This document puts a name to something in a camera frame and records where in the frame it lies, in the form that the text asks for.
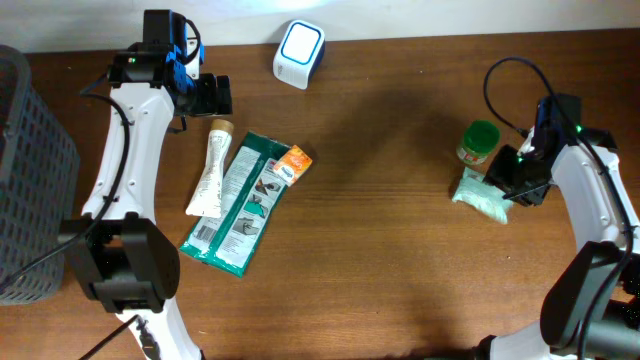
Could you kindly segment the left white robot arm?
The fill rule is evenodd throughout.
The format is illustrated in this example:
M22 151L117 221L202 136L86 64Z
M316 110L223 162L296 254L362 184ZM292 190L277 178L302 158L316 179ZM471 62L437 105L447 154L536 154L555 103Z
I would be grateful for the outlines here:
M80 219L63 221L58 235L84 295L116 315L148 359L204 356L180 314L180 257L154 206L172 120L232 113L228 76L201 74L203 62L192 20L145 10L141 41L118 52L102 77L110 122L95 184Z

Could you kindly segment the white tube gold cap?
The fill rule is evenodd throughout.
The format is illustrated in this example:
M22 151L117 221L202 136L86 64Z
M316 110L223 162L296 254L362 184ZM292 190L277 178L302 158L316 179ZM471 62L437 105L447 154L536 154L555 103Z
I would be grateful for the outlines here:
M224 163L232 142L234 125L224 119L211 124L201 177L185 210L190 216L219 218L222 213Z

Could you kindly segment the teal tissue pack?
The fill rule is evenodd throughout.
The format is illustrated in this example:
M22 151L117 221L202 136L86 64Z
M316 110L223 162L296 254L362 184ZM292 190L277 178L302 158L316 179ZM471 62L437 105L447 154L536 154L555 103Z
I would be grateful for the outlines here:
M513 206L503 198L505 192L484 182L484 175L466 167L452 196L453 202L463 202L500 224L508 223L507 213Z

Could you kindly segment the green lid jar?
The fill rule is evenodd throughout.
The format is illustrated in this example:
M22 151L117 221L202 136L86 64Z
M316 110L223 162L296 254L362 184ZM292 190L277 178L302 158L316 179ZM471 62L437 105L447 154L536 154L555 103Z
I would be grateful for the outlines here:
M496 148L500 138L500 130L493 123L476 120L465 130L456 148L456 155L465 164L482 164Z

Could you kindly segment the green white wipes package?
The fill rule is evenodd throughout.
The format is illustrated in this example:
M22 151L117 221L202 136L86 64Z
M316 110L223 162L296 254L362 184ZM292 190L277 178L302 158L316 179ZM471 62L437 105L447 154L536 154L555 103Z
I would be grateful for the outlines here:
M225 171L222 216L202 217L180 246L185 255L242 277L288 189L273 171L290 146L249 132Z

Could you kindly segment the small orange box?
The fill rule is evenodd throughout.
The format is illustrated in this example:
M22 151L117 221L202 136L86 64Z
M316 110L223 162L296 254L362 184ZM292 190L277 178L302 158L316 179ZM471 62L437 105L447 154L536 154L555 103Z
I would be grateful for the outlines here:
M312 165L312 158L293 145L274 165L274 173L288 186L297 182Z

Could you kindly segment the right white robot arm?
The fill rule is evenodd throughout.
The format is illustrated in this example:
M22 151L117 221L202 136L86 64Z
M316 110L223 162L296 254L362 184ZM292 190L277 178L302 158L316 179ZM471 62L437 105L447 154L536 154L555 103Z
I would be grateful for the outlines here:
M520 148L503 146L485 183L503 199L539 205L559 188L577 254L547 293L540 318L490 335L476 359L636 359L639 356L639 218L619 173L610 132L580 123L581 101L541 99Z

